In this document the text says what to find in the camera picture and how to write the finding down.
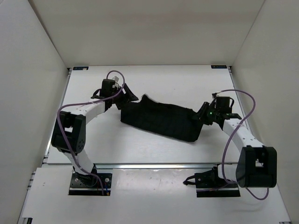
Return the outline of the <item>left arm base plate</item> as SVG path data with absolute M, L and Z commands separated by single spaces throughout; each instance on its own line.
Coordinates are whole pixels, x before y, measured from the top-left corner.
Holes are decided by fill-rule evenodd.
M 110 196 L 112 173 L 97 173 L 98 178 L 72 172 L 68 195 L 70 196 Z

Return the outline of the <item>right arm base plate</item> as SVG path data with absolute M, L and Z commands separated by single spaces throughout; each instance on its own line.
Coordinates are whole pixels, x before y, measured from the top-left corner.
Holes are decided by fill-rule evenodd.
M 225 198 L 240 197 L 238 185 L 228 184 L 224 179 L 218 176 L 218 169 L 213 167 L 209 171 L 194 173 L 187 177 L 183 184 L 196 187 L 197 198 Z

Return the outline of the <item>black pleated skirt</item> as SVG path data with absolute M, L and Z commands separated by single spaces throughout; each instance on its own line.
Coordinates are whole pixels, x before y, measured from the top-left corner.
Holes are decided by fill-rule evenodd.
M 140 102 L 130 102 L 121 110 L 121 122 L 186 142 L 195 142 L 203 127 L 203 122 L 192 109 L 159 103 L 146 94 Z

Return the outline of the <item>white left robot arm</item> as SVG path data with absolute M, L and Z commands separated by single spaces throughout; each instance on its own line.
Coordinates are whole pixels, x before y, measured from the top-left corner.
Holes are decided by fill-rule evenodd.
M 85 152 L 86 125 L 113 104 L 121 110 L 129 102 L 137 100 L 126 83 L 119 85 L 115 79 L 106 78 L 89 102 L 74 104 L 77 108 L 70 112 L 59 111 L 51 144 L 70 160 L 77 178 L 86 185 L 92 186 L 99 180 L 95 164 Z

